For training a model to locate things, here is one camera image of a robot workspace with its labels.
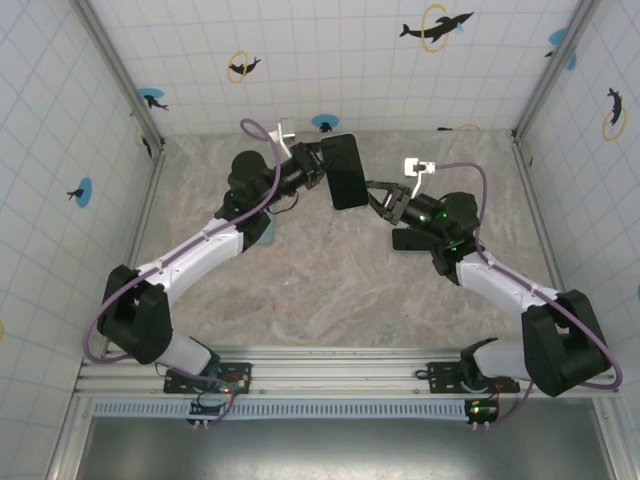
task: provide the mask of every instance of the metal bar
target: metal bar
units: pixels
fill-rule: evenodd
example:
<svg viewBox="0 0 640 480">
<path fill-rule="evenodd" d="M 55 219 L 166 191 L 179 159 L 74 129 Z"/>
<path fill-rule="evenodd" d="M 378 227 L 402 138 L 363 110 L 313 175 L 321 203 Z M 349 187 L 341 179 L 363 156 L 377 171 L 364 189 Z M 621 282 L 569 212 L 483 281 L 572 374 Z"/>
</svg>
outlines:
<svg viewBox="0 0 640 480">
<path fill-rule="evenodd" d="M 609 457 L 610 468 L 616 479 L 640 478 L 636 471 L 620 424 L 621 418 L 613 399 L 593 400 L 595 415 L 602 434 L 604 450 Z"/>
<path fill-rule="evenodd" d="M 83 24 L 89 38 L 100 52 L 103 61 L 120 87 L 120 91 L 127 99 L 133 114 L 140 123 L 145 138 L 155 147 L 156 151 L 162 150 L 162 135 L 149 114 L 149 110 L 138 94 L 135 84 L 131 80 L 127 69 L 122 64 L 107 32 L 100 23 L 89 0 L 71 0 L 71 7 Z"/>
<path fill-rule="evenodd" d="M 516 141 L 519 142 L 525 136 L 527 130 L 531 128 L 533 121 L 540 112 L 545 100 L 549 97 L 551 90 L 558 81 L 560 74 L 575 53 L 578 40 L 587 25 L 591 21 L 593 14 L 600 5 L 601 0 L 582 0 L 574 13 L 569 26 L 567 27 L 560 45 L 555 49 L 551 57 L 551 63 L 544 75 L 538 82 L 533 96 L 527 104 L 527 108 L 516 127 Z"/>
<path fill-rule="evenodd" d="M 468 394 L 431 394 L 429 384 L 414 372 L 431 361 L 452 362 L 458 352 L 420 349 L 216 349 L 224 361 L 253 364 L 251 394 L 242 398 L 431 398 L 469 399 Z M 83 365 L 76 384 L 77 396 L 93 398 L 176 398 L 164 394 L 165 368 L 125 360 L 117 365 Z M 598 376 L 610 381 L 610 375 Z M 517 398 L 522 394 L 504 394 Z M 617 394 L 576 387 L 563 398 L 610 397 Z M 534 397 L 545 398 L 537 389 Z M 178 395 L 194 398 L 195 395 Z"/>
<path fill-rule="evenodd" d="M 522 181 L 522 187 L 524 188 L 525 196 L 527 197 L 527 203 L 529 204 L 529 211 L 531 212 L 531 218 L 533 219 L 533 225 L 538 235 L 538 241 L 542 247 L 542 255 L 544 261 L 547 264 L 547 270 L 551 277 L 551 285 L 556 290 L 566 291 L 566 285 L 560 273 L 560 267 L 558 266 L 558 260 L 551 246 L 551 237 L 547 231 L 547 226 L 542 216 L 542 210 L 540 209 L 540 203 L 535 190 L 533 189 L 533 183 L 529 176 L 529 169 L 527 168 L 524 155 L 518 144 L 512 145 L 513 155 L 515 157 L 518 172 L 520 173 L 520 180 Z"/>
<path fill-rule="evenodd" d="M 70 413 L 62 428 L 61 441 L 54 453 L 47 480 L 74 480 L 87 445 L 95 401 L 91 398 L 73 398 Z"/>
<path fill-rule="evenodd" d="M 144 231 L 147 228 L 149 222 L 149 214 L 151 212 L 151 206 L 153 205 L 153 199 L 156 196 L 156 190 L 158 189 L 158 183 L 160 182 L 160 175 L 162 174 L 162 168 L 164 167 L 164 161 L 166 153 L 161 152 L 158 161 L 153 163 L 153 169 L 147 179 L 144 187 L 144 199 L 140 206 L 136 222 L 136 230 L 131 239 L 131 245 L 129 248 L 129 255 L 127 256 L 127 265 L 134 268 L 138 262 L 138 253 L 140 252 L 140 246 L 142 245 L 142 238 L 144 237 Z"/>
</svg>

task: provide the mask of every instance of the white tiled wall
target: white tiled wall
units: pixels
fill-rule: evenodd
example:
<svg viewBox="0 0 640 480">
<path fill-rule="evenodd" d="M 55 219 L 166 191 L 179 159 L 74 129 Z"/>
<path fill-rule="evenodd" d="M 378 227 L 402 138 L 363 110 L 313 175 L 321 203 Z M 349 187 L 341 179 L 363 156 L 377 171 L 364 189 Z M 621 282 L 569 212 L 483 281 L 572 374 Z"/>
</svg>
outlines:
<svg viewBox="0 0 640 480">
<path fill-rule="evenodd" d="M 569 288 L 589 296 L 640 428 L 640 2 L 605 0 L 528 136 L 531 175 Z M 609 88 L 622 96 L 610 130 Z"/>
<path fill-rule="evenodd" d="M 68 0 L 0 2 L 0 478 L 46 472 L 125 260 L 151 167 L 129 113 Z M 66 192 L 84 177 L 81 209 Z"/>
<path fill-rule="evenodd" d="M 136 85 L 164 92 L 169 112 L 152 114 L 167 135 L 237 131 L 243 117 L 317 130 L 320 113 L 338 130 L 514 128 L 578 0 L 444 0 L 447 16 L 473 16 L 429 53 L 399 35 L 434 3 L 92 0 Z M 433 8 L 425 28 L 443 15 Z M 240 50 L 261 62 L 234 84 Z"/>
</svg>

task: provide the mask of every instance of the vent grille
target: vent grille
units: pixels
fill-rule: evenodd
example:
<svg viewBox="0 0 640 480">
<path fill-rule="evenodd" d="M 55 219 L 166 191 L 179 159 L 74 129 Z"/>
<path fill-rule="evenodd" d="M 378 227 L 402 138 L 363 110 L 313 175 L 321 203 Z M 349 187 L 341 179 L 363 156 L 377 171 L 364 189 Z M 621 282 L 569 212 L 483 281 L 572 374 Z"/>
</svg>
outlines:
<svg viewBox="0 0 640 480">
<path fill-rule="evenodd" d="M 184 399 L 100 399 L 96 417 L 211 419 L 191 415 L 191 400 Z M 465 420 L 464 400 L 259 400 L 237 399 L 228 420 L 286 418 L 425 418 Z"/>
</svg>

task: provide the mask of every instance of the marble-pattern floor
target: marble-pattern floor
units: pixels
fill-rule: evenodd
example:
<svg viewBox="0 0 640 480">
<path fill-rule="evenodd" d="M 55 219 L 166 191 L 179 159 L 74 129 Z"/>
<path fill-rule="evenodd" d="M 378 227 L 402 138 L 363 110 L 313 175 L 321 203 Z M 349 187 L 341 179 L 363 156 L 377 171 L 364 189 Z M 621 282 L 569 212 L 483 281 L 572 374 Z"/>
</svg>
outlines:
<svg viewBox="0 0 640 480">
<path fill-rule="evenodd" d="M 307 133 L 297 140 L 318 138 Z M 482 165 L 489 179 L 485 246 L 549 284 L 507 132 L 365 132 L 356 138 L 371 180 L 406 182 L 405 157 Z M 213 217 L 233 158 L 250 149 L 274 165 L 269 147 L 244 135 L 168 141 L 138 264 L 166 253 Z M 475 170 L 454 169 L 426 176 L 421 191 L 434 197 L 468 191 L 479 203 L 481 185 Z M 488 336 L 520 338 L 519 321 L 438 276 L 428 254 L 392 251 L 392 228 L 370 208 L 335 211 L 325 179 L 277 216 L 272 245 L 252 247 L 183 294 L 172 308 L 174 328 L 209 345 L 436 348 Z"/>
</svg>

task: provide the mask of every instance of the cable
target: cable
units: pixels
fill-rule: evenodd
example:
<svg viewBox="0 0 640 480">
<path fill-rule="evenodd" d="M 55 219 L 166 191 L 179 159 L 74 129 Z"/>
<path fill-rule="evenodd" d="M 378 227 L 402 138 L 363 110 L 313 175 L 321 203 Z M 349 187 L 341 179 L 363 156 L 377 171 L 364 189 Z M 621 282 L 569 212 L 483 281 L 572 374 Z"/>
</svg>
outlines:
<svg viewBox="0 0 640 480">
<path fill-rule="evenodd" d="M 487 386 L 487 387 L 484 387 L 482 390 L 473 390 L 472 388 L 467 387 L 464 381 L 460 382 L 460 386 L 469 393 L 484 393 L 489 389 L 489 387 Z"/>
<path fill-rule="evenodd" d="M 300 200 L 300 193 L 297 190 L 296 190 L 296 193 L 295 193 L 295 197 L 296 197 L 296 199 L 293 201 L 293 204 L 290 207 L 283 208 L 282 210 L 278 210 L 277 212 L 272 212 L 271 211 L 271 207 L 269 207 L 269 208 L 267 208 L 267 212 L 269 212 L 271 215 L 280 215 L 281 213 L 293 210 L 295 208 L 295 206 L 298 204 L 298 200 Z"/>
<path fill-rule="evenodd" d="M 527 387 L 527 390 L 524 392 L 524 395 L 522 396 L 520 401 L 516 403 L 513 406 L 513 408 L 509 410 L 509 413 L 507 413 L 504 417 L 497 419 L 495 422 L 492 422 L 491 428 L 494 428 L 498 425 L 502 425 L 503 423 L 507 422 L 512 417 L 514 417 L 516 413 L 522 410 L 522 407 L 524 407 L 524 404 L 527 402 L 527 399 L 529 398 L 529 395 L 531 395 L 532 390 L 533 390 L 533 382 L 530 381 L 529 386 Z"/>
<path fill-rule="evenodd" d="M 181 375 L 181 376 L 186 377 L 186 378 L 191 378 L 192 380 L 198 380 L 198 381 L 202 381 L 202 382 L 207 382 L 207 383 L 217 384 L 217 385 L 222 385 L 223 387 L 227 387 L 229 389 L 229 395 L 231 395 L 229 403 L 227 404 L 227 407 L 224 410 L 222 410 L 221 413 L 218 414 L 216 419 L 211 422 L 211 424 L 216 424 L 216 423 L 220 422 L 224 417 L 229 415 L 229 413 L 231 412 L 231 408 L 233 407 L 233 404 L 236 401 L 236 392 L 235 392 L 235 390 L 233 389 L 233 387 L 231 386 L 230 383 L 225 382 L 224 380 L 220 380 L 219 378 L 205 377 L 203 375 L 193 375 L 191 373 L 185 372 L 184 370 L 180 370 L 179 368 L 174 368 L 174 367 L 171 367 L 169 365 L 165 365 L 165 367 L 170 368 L 172 371 L 174 371 L 178 375 Z M 207 387 L 205 392 L 208 391 L 210 388 L 211 388 L 211 385 L 209 385 Z M 198 399 L 197 399 L 198 402 L 199 402 L 199 399 L 200 399 L 200 395 L 202 395 L 202 393 L 204 393 L 204 392 L 200 392 L 200 394 L 198 395 Z"/>
<path fill-rule="evenodd" d="M 478 217 L 479 222 L 478 222 L 478 228 L 476 229 L 475 242 L 476 242 L 476 251 L 478 252 L 478 255 L 485 263 L 489 264 L 489 258 L 482 251 L 481 244 L 480 244 L 480 227 L 482 226 L 482 221 L 484 220 L 484 214 L 487 207 L 487 196 L 488 196 L 487 174 L 485 173 L 484 169 L 480 165 L 472 162 L 457 162 L 457 163 L 449 163 L 447 165 L 436 165 L 436 170 L 445 170 L 448 168 L 457 168 L 457 167 L 475 168 L 478 172 L 480 172 L 480 176 L 482 177 L 482 204 L 480 206 L 480 215 Z M 582 384 L 583 386 L 589 387 L 589 388 L 595 388 L 598 390 L 615 390 L 620 385 L 622 385 L 622 368 L 620 367 L 620 364 L 615 359 L 611 351 L 604 344 L 604 342 L 600 340 L 595 333 L 589 330 L 589 328 L 584 323 L 582 323 L 582 321 L 578 317 L 576 317 L 574 314 L 572 314 L 570 311 L 568 311 L 566 308 L 564 308 L 555 300 L 549 298 L 540 290 L 534 288 L 531 284 L 529 284 L 529 282 L 521 279 L 517 275 L 514 275 L 510 271 L 502 268 L 500 265 L 493 264 L 491 265 L 491 268 L 494 268 L 497 272 L 501 273 L 502 275 L 509 278 L 510 280 L 516 282 L 518 285 L 522 286 L 523 288 L 531 291 L 533 295 L 537 296 L 538 298 L 544 300 L 546 303 L 551 305 L 556 311 L 560 312 L 564 317 L 566 317 L 567 320 L 569 320 L 576 327 L 578 327 L 582 331 L 582 333 L 584 333 L 589 338 L 589 340 L 591 340 L 600 349 L 603 355 L 607 357 L 607 360 L 609 361 L 609 363 L 613 367 L 613 370 L 616 373 L 616 378 L 613 381 L 613 383 L 610 383 L 608 385 L 602 385 L 598 383 L 585 382 Z"/>
<path fill-rule="evenodd" d="M 256 130 L 258 130 L 258 132 L 262 136 L 259 136 L 259 135 L 256 135 L 255 133 L 250 132 L 247 129 L 247 127 L 245 126 L 246 124 L 249 124 L 249 125 L 253 126 L 254 128 L 256 128 Z M 276 190 L 278 189 L 278 185 L 280 183 L 280 170 L 281 170 L 280 152 L 278 152 L 278 146 L 276 145 L 276 143 L 273 141 L 273 139 L 269 135 L 269 132 L 267 132 L 259 123 L 255 122 L 253 120 L 250 120 L 248 118 L 245 118 L 240 122 L 240 128 L 242 128 L 242 131 L 244 133 L 246 133 L 247 135 L 249 135 L 251 138 L 254 138 L 256 140 L 260 140 L 260 141 L 263 141 L 263 142 L 269 142 L 269 144 L 271 146 L 271 149 L 273 150 L 273 154 L 275 156 L 275 160 L 276 160 L 276 175 L 275 175 L 275 178 L 273 180 L 273 185 L 271 186 L 271 190 L 269 190 L 269 193 L 267 194 L 267 196 L 264 198 L 264 200 L 262 200 L 262 202 L 260 202 L 259 205 L 257 205 L 256 207 L 252 208 L 247 213 L 240 215 L 238 218 L 234 218 L 233 220 L 231 220 L 231 221 L 229 221 L 229 222 L 227 222 L 227 223 L 225 223 L 223 225 L 220 225 L 218 227 L 215 227 L 215 228 L 211 229 L 210 231 L 206 232 L 206 237 L 211 237 L 211 236 L 215 235 L 216 233 L 219 233 L 219 232 L 221 232 L 222 230 L 224 230 L 226 228 L 229 228 L 229 227 L 231 227 L 233 225 L 236 225 L 236 224 L 246 220 L 247 218 L 251 217 L 252 215 L 260 212 L 263 208 L 265 208 L 268 205 L 268 203 L 271 200 L 271 198 L 273 198 L 273 196 L 276 193 Z M 200 243 L 205 241 L 206 237 L 205 237 L 205 235 L 199 236 L 198 238 L 196 238 L 192 242 L 188 243 L 184 248 L 181 248 L 180 250 L 178 250 L 176 253 L 174 253 L 169 258 L 167 258 L 164 262 L 162 262 L 162 268 L 164 269 L 164 268 L 167 268 L 168 266 L 170 266 L 174 261 L 176 261 L 182 255 L 184 255 L 186 252 L 188 252 L 192 248 L 196 247 L 197 245 L 199 245 Z M 93 355 L 93 353 L 91 353 L 91 350 L 89 349 L 89 339 L 91 337 L 91 333 L 93 332 L 93 329 L 96 327 L 100 317 L 102 315 L 104 315 L 104 312 L 106 312 L 107 309 L 111 305 L 113 305 L 116 300 L 118 300 L 120 297 L 122 297 L 122 295 L 127 293 L 132 288 L 136 287 L 138 284 L 140 284 L 143 281 L 145 281 L 151 275 L 155 275 L 158 272 L 159 272 L 158 268 L 154 267 L 151 270 L 149 270 L 148 272 L 145 272 L 142 275 L 139 275 L 138 277 L 134 278 L 133 280 L 131 280 L 129 283 L 127 283 L 123 287 L 119 288 L 113 295 L 111 295 L 100 306 L 100 308 L 98 309 L 98 311 L 94 315 L 94 317 L 91 320 L 91 322 L 89 322 L 89 325 L 87 326 L 87 328 L 86 328 L 86 330 L 84 332 L 84 335 L 82 337 L 82 351 L 84 352 L 84 356 L 87 357 L 91 362 L 98 363 L 98 364 L 109 364 L 109 363 L 118 362 L 120 360 L 124 360 L 125 358 L 129 358 L 129 355 L 120 355 L 119 357 L 115 357 L 115 358 L 99 358 L 99 357 L 96 357 L 95 355 Z"/>
</svg>

